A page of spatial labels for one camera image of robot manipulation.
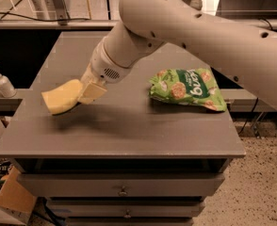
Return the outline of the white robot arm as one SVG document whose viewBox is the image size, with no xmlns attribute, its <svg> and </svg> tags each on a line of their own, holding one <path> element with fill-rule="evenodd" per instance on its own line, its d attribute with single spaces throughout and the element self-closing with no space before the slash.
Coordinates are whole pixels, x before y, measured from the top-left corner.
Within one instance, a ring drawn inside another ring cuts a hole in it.
<svg viewBox="0 0 277 226">
<path fill-rule="evenodd" d="M 277 32 L 204 14 L 182 0 L 120 0 L 119 13 L 94 49 L 83 84 L 117 83 L 169 42 L 277 110 Z"/>
</svg>

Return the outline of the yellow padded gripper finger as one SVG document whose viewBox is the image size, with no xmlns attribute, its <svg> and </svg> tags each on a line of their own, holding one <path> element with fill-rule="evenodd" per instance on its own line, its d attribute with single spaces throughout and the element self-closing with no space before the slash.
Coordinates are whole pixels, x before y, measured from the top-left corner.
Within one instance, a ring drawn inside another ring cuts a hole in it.
<svg viewBox="0 0 277 226">
<path fill-rule="evenodd" d="M 83 86 L 77 101 L 81 104 L 88 105 L 102 97 L 106 92 L 106 87 L 93 82 L 88 82 L 88 84 Z"/>
</svg>

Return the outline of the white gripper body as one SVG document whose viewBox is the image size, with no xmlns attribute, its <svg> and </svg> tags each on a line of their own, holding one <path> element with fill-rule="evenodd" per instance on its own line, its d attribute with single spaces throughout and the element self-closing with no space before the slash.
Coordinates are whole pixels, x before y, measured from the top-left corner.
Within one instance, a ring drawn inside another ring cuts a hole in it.
<svg viewBox="0 0 277 226">
<path fill-rule="evenodd" d="M 109 57 L 105 41 L 102 39 L 93 50 L 90 63 L 80 79 L 82 83 L 118 83 L 131 72 L 131 68 L 121 67 Z"/>
</svg>

